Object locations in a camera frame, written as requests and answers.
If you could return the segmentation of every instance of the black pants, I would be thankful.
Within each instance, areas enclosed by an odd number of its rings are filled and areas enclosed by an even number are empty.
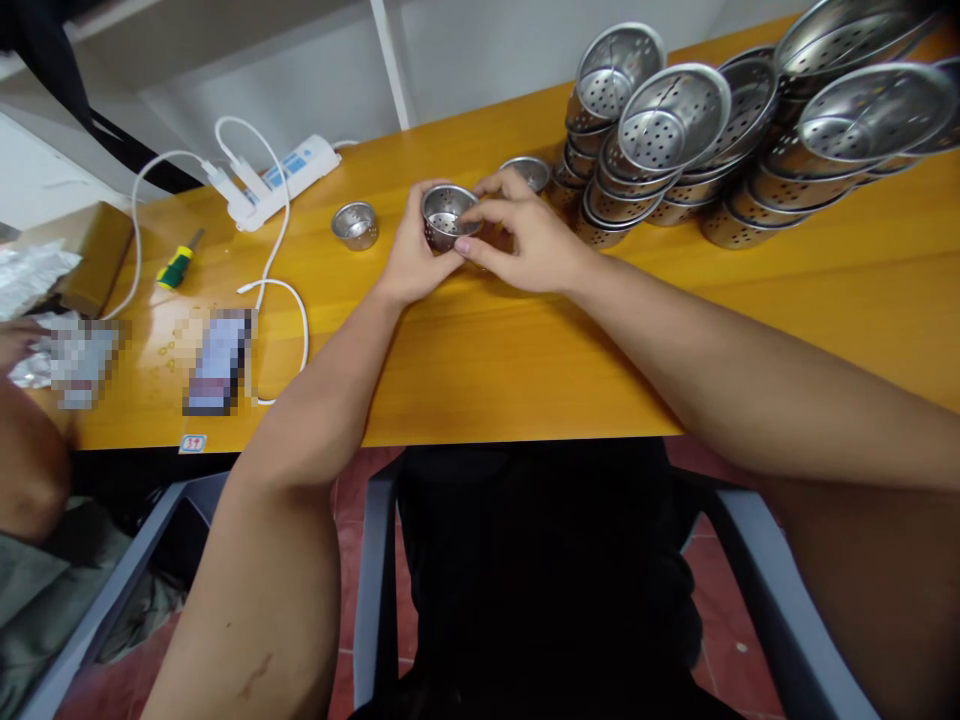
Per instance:
[[[703,709],[660,439],[410,448],[398,504],[419,647],[356,717]]]

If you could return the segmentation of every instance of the hand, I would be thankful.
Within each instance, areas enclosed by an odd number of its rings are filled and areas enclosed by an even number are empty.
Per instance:
[[[484,200],[460,221],[503,223],[516,239],[516,254],[508,255],[475,237],[459,238],[454,249],[514,287],[569,292],[587,267],[602,262],[602,256],[584,245],[513,168],[481,180],[474,192],[480,196],[499,192],[506,199]]]
[[[5,378],[14,366],[28,357],[30,346],[50,331],[29,318],[0,323],[0,378]]]
[[[454,252],[435,257],[423,231],[423,214],[420,210],[423,194],[432,187],[449,182],[426,180],[410,188],[407,209],[393,239],[387,267],[377,281],[375,291],[409,305],[432,293],[450,273],[463,265],[463,258]]]

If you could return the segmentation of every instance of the floor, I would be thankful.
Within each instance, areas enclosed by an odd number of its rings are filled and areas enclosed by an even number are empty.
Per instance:
[[[669,438],[671,462],[678,467],[726,480],[737,471],[691,438]],[[365,449],[341,474],[333,507],[340,538],[342,606],[340,648],[330,720],[343,720],[353,710],[353,634],[357,583],[363,541],[366,481],[391,462],[402,448]],[[402,676],[417,651],[417,613],[410,599],[410,574],[397,526],[397,660]],[[783,720],[763,650],[737,589],[733,572],[706,518],[701,518],[686,550],[696,579],[694,601],[703,618],[703,654],[693,671],[697,683],[740,712],[747,720]],[[138,720],[177,618],[155,633],[122,662],[85,671],[71,687],[57,720]]]

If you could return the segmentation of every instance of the sticker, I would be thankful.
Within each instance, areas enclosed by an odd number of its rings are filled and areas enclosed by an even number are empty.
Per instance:
[[[203,452],[203,449],[206,446],[207,446],[206,435],[184,435],[183,440],[180,443],[180,452],[181,453]]]

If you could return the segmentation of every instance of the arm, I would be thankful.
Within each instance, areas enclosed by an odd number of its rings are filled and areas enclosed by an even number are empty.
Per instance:
[[[404,308],[462,262],[433,257],[410,192],[383,276],[264,417],[230,474],[144,718],[326,715],[340,627],[330,490],[363,437]]]
[[[761,477],[814,602],[888,717],[946,717],[960,676],[960,418],[818,348],[585,246],[519,177],[464,220],[519,254],[457,251],[506,282],[566,295],[692,434]]]
[[[504,186],[495,176],[478,188]],[[566,295],[607,331],[686,429],[756,473],[960,491],[960,417],[767,325],[581,243],[523,187],[470,220],[503,222],[520,256],[466,256],[532,291]]]

